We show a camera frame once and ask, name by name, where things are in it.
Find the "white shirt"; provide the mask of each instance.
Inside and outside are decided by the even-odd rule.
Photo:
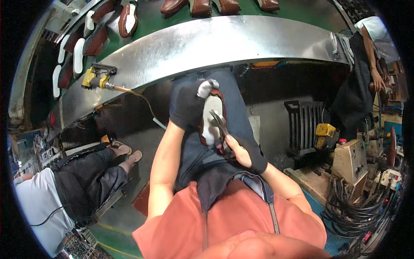
[[[50,168],[35,174],[32,179],[14,180],[20,205],[30,225],[42,223],[52,211],[62,206],[55,186],[55,175]],[[64,208],[57,210],[41,226],[32,227],[34,234],[51,257],[60,251],[58,246],[65,235],[75,226]]]
[[[362,19],[355,24],[356,29],[359,30],[360,33],[362,33],[361,30],[364,26],[374,42],[379,58],[384,58],[387,64],[400,60],[400,56],[398,55],[394,42],[392,41],[384,23],[381,21],[381,18],[371,16]]]

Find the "brown leather shoe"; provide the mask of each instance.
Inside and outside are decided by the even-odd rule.
[[[73,49],[75,48],[75,45],[81,36],[82,35],[80,34],[79,31],[73,32],[67,39],[67,42],[63,46],[63,49],[66,50],[67,52],[73,52]]]
[[[92,34],[86,39],[83,46],[84,56],[96,56],[102,50],[106,40],[108,39],[105,24],[105,22],[99,23],[94,32],[92,32]]]
[[[259,6],[264,12],[273,12],[280,10],[277,0],[258,0]]]
[[[131,37],[137,29],[138,19],[136,10],[137,5],[135,1],[127,3],[122,9],[118,22],[119,35],[121,35],[121,37]]]
[[[67,89],[69,88],[70,80],[73,76],[73,54],[68,53],[65,59],[65,63],[62,66],[62,69],[59,73],[59,81],[58,81],[58,87]]]
[[[192,17],[210,17],[210,0],[190,0],[190,12]]]
[[[115,0],[107,0],[103,4],[99,4],[98,7],[93,8],[92,10],[95,11],[95,13],[92,15],[92,20],[94,23],[98,23],[104,15],[112,12],[114,6]]]
[[[236,15],[240,11],[238,2],[234,0],[212,0],[217,5],[221,15]]]
[[[200,120],[198,135],[200,142],[205,146],[211,146],[215,140],[220,138],[220,131],[217,127],[212,127],[210,121],[213,117],[210,111],[214,110],[219,116],[226,117],[226,107],[224,105],[223,94],[218,89],[212,89],[210,95],[206,99],[206,104],[203,110],[203,117]]]
[[[171,16],[181,10],[186,4],[188,4],[188,0],[166,0],[161,6],[160,11],[166,16]]]

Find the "blue jeans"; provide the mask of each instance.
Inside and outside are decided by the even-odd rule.
[[[212,69],[201,73],[186,75],[173,81],[170,100],[170,114],[176,108],[176,101],[180,89],[185,85],[193,85],[198,78],[215,79],[220,85],[226,106],[227,130],[231,135],[246,138],[257,147],[253,137],[253,130],[249,122],[246,105],[241,97],[236,79],[230,68]],[[217,163],[226,163],[226,160],[200,142],[198,132],[186,132],[181,147],[181,160],[178,169],[175,191],[186,188],[188,183],[198,178],[198,172]]]

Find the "orange shirt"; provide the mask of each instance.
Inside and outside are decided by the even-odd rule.
[[[280,234],[323,249],[326,231],[298,206],[274,195]],[[202,252],[205,220],[197,183],[174,195],[164,214],[132,233],[142,255],[152,258],[193,258]],[[207,214],[208,246],[245,230],[274,233],[269,206],[240,180],[232,181]]]

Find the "leg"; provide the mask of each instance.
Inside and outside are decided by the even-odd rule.
[[[230,68],[212,69],[204,73],[206,79],[215,79],[220,84],[220,92],[224,97],[226,106],[227,130],[230,134],[246,138],[252,141],[260,152],[254,137],[253,130],[249,122],[240,90],[237,86],[236,79]]]
[[[176,108],[176,100],[181,88],[185,85],[193,85],[199,77],[201,76],[198,74],[191,74],[173,81],[170,113]],[[188,183],[193,178],[193,172],[195,171],[193,169],[202,165],[204,156],[211,154],[213,153],[209,151],[208,147],[201,144],[198,132],[192,132],[184,136],[181,147],[180,167],[178,169],[176,181],[176,191],[187,187]]]
[[[102,188],[100,191],[100,202],[98,207],[100,207],[111,194],[116,192],[119,187],[127,182],[127,176],[131,168],[141,159],[141,157],[141,152],[135,152],[130,155],[126,161],[105,171],[99,180]]]
[[[76,176],[81,187],[86,190],[93,180],[109,167],[115,157],[126,154],[128,151],[129,147],[125,145],[117,149],[105,148],[85,157],[69,161],[68,167],[72,174]]]

